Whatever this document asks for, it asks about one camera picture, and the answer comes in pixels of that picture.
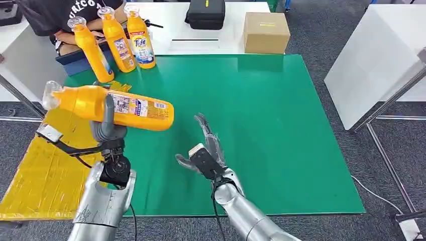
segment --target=yellow plastic sheet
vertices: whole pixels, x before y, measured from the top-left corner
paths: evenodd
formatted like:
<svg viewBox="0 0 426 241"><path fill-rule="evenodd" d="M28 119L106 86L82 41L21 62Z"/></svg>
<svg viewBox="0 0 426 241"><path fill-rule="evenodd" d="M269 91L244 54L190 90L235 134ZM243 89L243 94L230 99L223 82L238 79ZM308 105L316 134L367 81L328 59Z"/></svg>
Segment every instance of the yellow plastic sheet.
<svg viewBox="0 0 426 241"><path fill-rule="evenodd" d="M71 112L50 110L44 122L63 133L61 141L76 148L96 146L88 120ZM82 157L93 164L99 153ZM41 137L34 137L0 203L0 220L74 218L89 169Z"/></svg>
<svg viewBox="0 0 426 241"><path fill-rule="evenodd" d="M129 84L121 84L120 82L115 80L109 82L108 85L110 86L110 89L126 93L129 92L130 88L132 88L132 86Z"/></svg>

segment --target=silver robotic forearm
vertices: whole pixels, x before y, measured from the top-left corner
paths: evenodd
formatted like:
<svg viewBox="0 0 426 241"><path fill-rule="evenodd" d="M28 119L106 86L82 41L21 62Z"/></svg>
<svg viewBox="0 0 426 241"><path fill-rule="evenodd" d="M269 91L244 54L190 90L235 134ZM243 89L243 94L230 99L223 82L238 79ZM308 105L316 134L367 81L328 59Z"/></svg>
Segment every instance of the silver robotic forearm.
<svg viewBox="0 0 426 241"><path fill-rule="evenodd" d="M229 168L224 177L233 183L216 188L215 200L228 214L231 225L247 241L300 241L284 232L268 216L247 200L236 174Z"/></svg>
<svg viewBox="0 0 426 241"><path fill-rule="evenodd" d="M102 171L102 162L90 170L68 241L113 241L115 238L119 222L132 199L136 172L130 170L124 189L112 190L100 186Z"/></svg>

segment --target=cardboard box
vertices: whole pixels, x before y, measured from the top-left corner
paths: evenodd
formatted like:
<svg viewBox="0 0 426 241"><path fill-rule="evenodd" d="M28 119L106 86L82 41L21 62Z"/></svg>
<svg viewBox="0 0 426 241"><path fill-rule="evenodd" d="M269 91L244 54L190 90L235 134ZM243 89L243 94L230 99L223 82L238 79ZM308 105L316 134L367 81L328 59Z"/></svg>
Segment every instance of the cardboard box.
<svg viewBox="0 0 426 241"><path fill-rule="evenodd" d="M290 38L287 20L280 13L246 13L245 53L283 54Z"/></svg>

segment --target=gray carpet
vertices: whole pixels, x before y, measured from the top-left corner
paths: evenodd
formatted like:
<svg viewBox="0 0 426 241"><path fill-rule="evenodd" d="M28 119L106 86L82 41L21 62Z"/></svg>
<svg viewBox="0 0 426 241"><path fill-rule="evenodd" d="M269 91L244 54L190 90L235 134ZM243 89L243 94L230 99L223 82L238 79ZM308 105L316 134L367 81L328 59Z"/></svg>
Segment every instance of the gray carpet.
<svg viewBox="0 0 426 241"><path fill-rule="evenodd" d="M300 53L308 67L351 173L377 194L407 211L400 194L366 129L346 132L340 122L323 79L364 13L368 0L293 0L287 14L291 40L287 53ZM416 114L419 103L401 104L394 112ZM395 168L418 208L426 208L425 123L376 121L374 128L383 141ZM0 155L8 167L0 170L0 195L4 193L22 158L36 124L0 122ZM403 240L392 216L396 211L358 188L367 214L328 216L285 216L272 219L302 240ZM133 220L125 218L117 240L132 240ZM222 218L227 240L240 240ZM424 222L419 221L423 230ZM17 229L0 229L0 241L66 240L69 221L34 221ZM220 240L212 218L138 218L138 240Z"/></svg>

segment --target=person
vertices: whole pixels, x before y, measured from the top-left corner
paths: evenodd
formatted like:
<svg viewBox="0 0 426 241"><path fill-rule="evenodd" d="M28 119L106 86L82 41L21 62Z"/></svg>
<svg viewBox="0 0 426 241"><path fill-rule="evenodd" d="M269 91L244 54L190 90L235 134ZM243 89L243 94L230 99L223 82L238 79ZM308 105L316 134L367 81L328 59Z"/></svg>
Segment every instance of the person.
<svg viewBox="0 0 426 241"><path fill-rule="evenodd" d="M86 19L87 27L95 35L98 43L104 41L102 20L97 10L111 7L120 23L127 20L123 0L16 0L34 33L38 36L50 36L59 56L74 52L80 48L67 22L80 16Z"/></svg>

